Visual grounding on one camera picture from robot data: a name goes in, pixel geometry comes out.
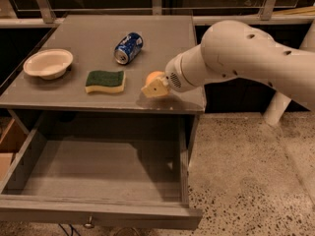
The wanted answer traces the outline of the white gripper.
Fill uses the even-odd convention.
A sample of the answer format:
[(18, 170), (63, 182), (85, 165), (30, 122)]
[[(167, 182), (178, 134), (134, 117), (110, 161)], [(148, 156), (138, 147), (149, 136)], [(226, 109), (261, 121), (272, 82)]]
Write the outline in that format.
[(165, 67), (165, 76), (158, 76), (141, 88), (147, 98), (166, 96), (169, 87), (178, 92), (197, 88), (198, 58), (190, 51), (178, 54)]

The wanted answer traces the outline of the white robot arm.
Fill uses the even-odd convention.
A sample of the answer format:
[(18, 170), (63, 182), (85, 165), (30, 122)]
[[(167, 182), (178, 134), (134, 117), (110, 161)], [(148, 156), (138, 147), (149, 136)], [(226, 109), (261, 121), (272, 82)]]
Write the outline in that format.
[(236, 78), (266, 85), (314, 111), (314, 33), (306, 34), (295, 49), (238, 21), (215, 23), (199, 45), (172, 58), (164, 71), (150, 73), (142, 93), (161, 97), (172, 89), (185, 92)]

